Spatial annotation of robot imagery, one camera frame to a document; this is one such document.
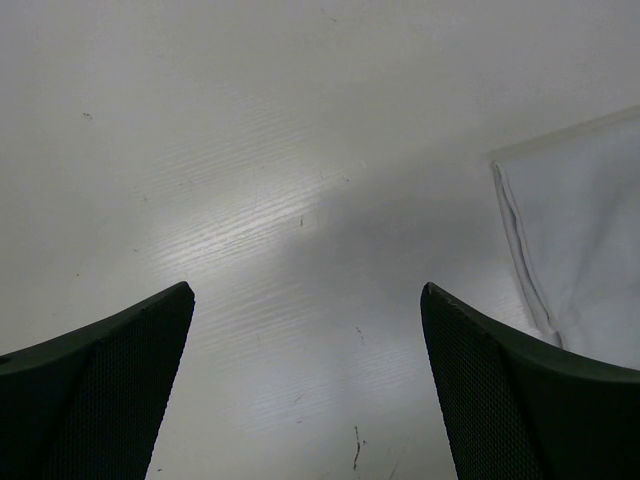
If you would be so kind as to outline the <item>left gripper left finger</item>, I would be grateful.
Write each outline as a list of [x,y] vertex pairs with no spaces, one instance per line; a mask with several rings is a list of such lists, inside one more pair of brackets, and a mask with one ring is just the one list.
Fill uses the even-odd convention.
[[145,478],[194,308],[180,282],[2,356],[2,478]]

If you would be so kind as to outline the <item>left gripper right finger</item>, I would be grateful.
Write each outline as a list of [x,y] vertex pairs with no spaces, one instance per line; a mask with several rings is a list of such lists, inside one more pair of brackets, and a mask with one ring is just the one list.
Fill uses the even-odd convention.
[[529,336],[433,283],[421,318],[458,478],[638,478],[638,371]]

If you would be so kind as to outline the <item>white skirt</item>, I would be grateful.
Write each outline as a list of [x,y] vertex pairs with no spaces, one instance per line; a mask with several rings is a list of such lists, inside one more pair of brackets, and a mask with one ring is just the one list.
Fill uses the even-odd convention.
[[638,368],[638,107],[488,158],[536,328],[569,352]]

